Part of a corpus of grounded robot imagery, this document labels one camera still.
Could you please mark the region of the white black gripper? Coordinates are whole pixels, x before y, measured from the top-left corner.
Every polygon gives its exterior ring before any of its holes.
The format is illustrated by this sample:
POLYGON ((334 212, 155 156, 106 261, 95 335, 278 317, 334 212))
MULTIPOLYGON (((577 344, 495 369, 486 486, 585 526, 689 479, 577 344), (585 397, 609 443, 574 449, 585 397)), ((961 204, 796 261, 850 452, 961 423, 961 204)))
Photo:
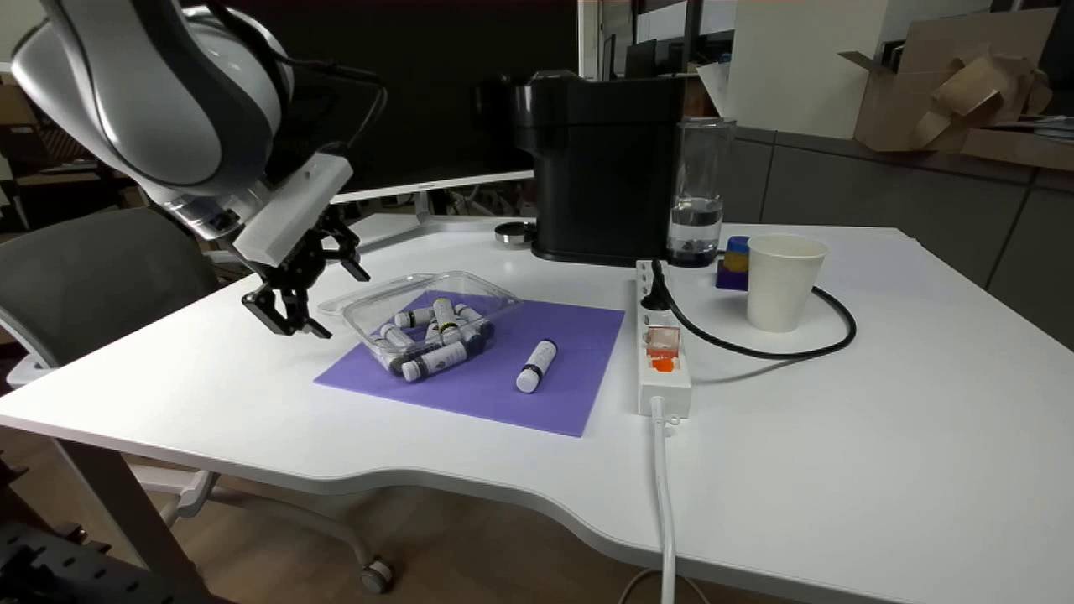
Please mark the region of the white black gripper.
POLYGON ((240 307, 274 335, 287 335, 287 318, 274 308, 273 290, 295 290, 293 311, 303 332, 331 338, 331 332, 309 311, 309 287, 322 277, 325 260, 339 260, 347 244, 322 247, 325 240, 347 233, 331 214, 331 199, 352 178, 342 156, 315 152, 303 167, 282 178, 266 204, 240 226, 236 253, 247 261, 267 290, 240 294, 240 307))

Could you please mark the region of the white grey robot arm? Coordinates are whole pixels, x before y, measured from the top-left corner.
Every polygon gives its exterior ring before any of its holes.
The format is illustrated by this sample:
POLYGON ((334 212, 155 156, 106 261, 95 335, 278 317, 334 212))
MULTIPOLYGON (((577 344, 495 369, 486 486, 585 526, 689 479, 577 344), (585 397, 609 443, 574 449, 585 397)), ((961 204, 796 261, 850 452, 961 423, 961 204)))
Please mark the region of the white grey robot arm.
POLYGON ((330 261, 357 283, 360 235, 331 212, 352 178, 347 152, 387 104, 375 74, 295 62, 278 36, 202 0, 40 0, 42 20, 17 43, 11 74, 23 94, 96 160, 131 178, 202 241, 228 244, 263 287, 244 308, 273 332, 330 330, 309 317, 309 290, 330 261), (295 74, 372 83, 352 133, 317 146, 273 174, 295 74))

